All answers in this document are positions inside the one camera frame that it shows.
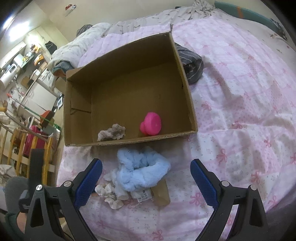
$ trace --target pink floral bedsheet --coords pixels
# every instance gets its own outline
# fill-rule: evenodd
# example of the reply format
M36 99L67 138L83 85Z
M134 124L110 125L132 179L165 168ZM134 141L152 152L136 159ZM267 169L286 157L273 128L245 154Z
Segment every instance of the pink floral bedsheet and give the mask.
M149 26L97 40L82 57L84 66L98 56L136 39L164 32ZM156 207L135 200L112 210L91 197L81 213L97 237L108 240L195 240L213 209L206 205L191 177L189 165L199 158L220 180L233 186L255 184L268 213L286 198L296 182L295 75L263 42L235 25L213 17L175 24L176 43L203 57L202 78L190 86L198 133L147 143L170 160L166 176L171 203ZM72 180L93 158L104 173L116 166L119 147L65 147L57 185ZM235 217L234 208L221 239ZM277 215L279 222L284 214Z

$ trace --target metal bolt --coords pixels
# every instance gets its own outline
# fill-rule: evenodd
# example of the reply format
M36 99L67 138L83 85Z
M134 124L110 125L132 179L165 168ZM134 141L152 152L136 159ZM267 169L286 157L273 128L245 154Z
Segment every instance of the metal bolt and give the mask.
M39 185L36 187L36 190L37 190L37 191L40 191L41 189L42 189L42 185L39 184Z
M64 187L70 187L71 184L72 184L71 181L65 181L65 182L64 182Z
M256 191L257 190L257 187L255 185L251 185L251 189Z
M227 182L227 181L222 181L221 183L222 183L222 186L224 186L224 187L228 187L229 186L229 182Z

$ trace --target pink plastic toy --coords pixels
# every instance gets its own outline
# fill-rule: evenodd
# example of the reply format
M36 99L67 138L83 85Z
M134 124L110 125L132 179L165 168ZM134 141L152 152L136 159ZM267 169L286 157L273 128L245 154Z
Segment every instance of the pink plastic toy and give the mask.
M154 112L148 112L140 124L140 131L144 135L156 136L161 130L161 118Z

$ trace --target ceiling light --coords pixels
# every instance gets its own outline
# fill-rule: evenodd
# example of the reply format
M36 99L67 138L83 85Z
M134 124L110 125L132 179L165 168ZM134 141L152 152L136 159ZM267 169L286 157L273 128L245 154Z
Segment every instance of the ceiling light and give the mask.
M4 25L3 25L3 29L6 29L6 28L9 26L9 24L12 22L12 20L13 20L13 17L9 17L9 18L5 21L5 23L4 23Z
M10 41L15 41L18 38L24 36L29 31L29 21L19 23L18 25L11 28L9 32Z

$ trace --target barcode tag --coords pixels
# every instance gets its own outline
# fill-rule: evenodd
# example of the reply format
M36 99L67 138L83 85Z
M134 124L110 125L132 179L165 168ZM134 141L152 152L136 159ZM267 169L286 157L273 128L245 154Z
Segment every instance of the barcode tag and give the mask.
M145 189L141 192L131 192L131 195L133 198L136 198L138 202L142 202L148 199L152 198L151 190L150 188Z

